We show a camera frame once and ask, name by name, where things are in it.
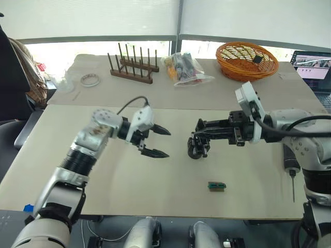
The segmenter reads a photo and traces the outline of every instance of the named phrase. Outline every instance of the plastic bag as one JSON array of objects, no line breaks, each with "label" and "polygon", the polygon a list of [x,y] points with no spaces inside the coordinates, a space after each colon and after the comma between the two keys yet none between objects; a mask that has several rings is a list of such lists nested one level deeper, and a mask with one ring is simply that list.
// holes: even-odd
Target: plastic bag
[{"label": "plastic bag", "polygon": [[174,86],[197,85],[214,79],[213,76],[205,75],[201,65],[190,53],[175,53],[162,58],[161,62],[167,67]]}]

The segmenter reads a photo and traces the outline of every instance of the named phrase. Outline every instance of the laptop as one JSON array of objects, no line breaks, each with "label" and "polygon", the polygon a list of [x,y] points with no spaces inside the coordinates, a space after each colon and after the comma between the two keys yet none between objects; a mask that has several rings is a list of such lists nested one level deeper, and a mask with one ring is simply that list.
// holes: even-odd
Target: laptop
[{"label": "laptop", "polygon": [[331,53],[294,51],[291,64],[331,113]]}]

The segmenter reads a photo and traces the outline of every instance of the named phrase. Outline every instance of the black chair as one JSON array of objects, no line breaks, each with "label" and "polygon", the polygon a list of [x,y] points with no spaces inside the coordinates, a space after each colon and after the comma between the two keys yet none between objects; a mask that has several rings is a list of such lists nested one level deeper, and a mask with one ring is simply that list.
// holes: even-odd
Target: black chair
[{"label": "black chair", "polygon": [[26,95],[29,91],[22,66],[0,26],[0,182],[42,114]]}]

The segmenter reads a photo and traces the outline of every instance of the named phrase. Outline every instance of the orange wicker basket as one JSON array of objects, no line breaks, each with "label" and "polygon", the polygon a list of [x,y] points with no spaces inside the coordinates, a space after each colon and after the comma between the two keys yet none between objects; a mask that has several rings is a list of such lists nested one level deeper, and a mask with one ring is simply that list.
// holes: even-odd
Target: orange wicker basket
[{"label": "orange wicker basket", "polygon": [[249,42],[225,43],[216,57],[223,74],[240,82],[253,82],[278,70],[278,61],[270,52]]}]

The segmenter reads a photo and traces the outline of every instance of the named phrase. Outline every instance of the beige tabletop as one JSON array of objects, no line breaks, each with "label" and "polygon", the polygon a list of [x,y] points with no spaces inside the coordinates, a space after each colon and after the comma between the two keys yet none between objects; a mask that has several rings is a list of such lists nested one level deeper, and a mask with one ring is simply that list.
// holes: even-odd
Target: beige tabletop
[{"label": "beige tabletop", "polygon": [[[0,209],[22,211],[26,204],[34,204],[96,108],[46,108],[0,184]],[[127,108],[123,114],[130,119],[136,110]],[[155,123],[172,135],[151,133],[147,147],[170,157],[148,158],[122,140],[110,140],[91,172],[83,214],[302,218],[303,176],[299,173],[295,178],[293,203],[291,178],[282,168],[281,144],[261,141],[236,147],[227,140],[212,141],[208,158],[193,160],[187,155],[187,138],[197,119],[225,119],[229,112],[154,109],[154,113]],[[227,188],[210,192],[209,181],[224,182]]]},{"label": "beige tabletop", "polygon": [[[80,54],[67,72],[68,80],[75,85],[74,91],[68,94],[56,92],[48,104],[120,107],[129,99],[144,95],[152,107],[159,109],[239,109],[234,92],[242,84],[223,76],[215,59],[198,59],[198,62],[205,73],[215,79],[197,86],[174,87],[160,62],[160,72],[153,73],[153,84],[148,85],[110,75],[107,56]],[[89,73],[98,75],[101,83],[90,88],[82,86],[81,77]],[[253,82],[253,86],[267,111],[298,108],[326,113],[323,105],[288,62],[280,62],[276,74]],[[140,106],[140,103],[133,103],[132,106]]]}]

